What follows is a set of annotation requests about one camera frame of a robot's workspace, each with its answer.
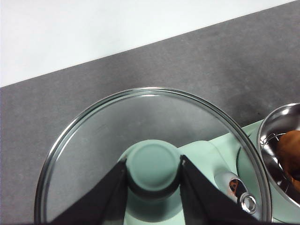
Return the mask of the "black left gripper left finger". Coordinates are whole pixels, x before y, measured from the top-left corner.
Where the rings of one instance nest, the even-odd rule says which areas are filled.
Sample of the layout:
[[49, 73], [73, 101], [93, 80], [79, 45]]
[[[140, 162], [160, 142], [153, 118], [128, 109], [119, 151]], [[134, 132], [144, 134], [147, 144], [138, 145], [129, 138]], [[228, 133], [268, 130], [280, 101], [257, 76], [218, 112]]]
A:
[[122, 225], [128, 199], [126, 160], [119, 161], [91, 191], [51, 225]]

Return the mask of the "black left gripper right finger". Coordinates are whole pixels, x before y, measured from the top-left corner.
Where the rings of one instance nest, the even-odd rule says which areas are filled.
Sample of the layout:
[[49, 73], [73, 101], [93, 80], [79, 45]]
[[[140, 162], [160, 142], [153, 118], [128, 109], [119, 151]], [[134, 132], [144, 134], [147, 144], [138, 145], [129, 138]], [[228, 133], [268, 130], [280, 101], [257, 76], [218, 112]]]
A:
[[180, 157], [180, 196], [187, 225], [263, 225], [256, 200], [243, 182], [223, 173], [215, 187], [186, 156]]

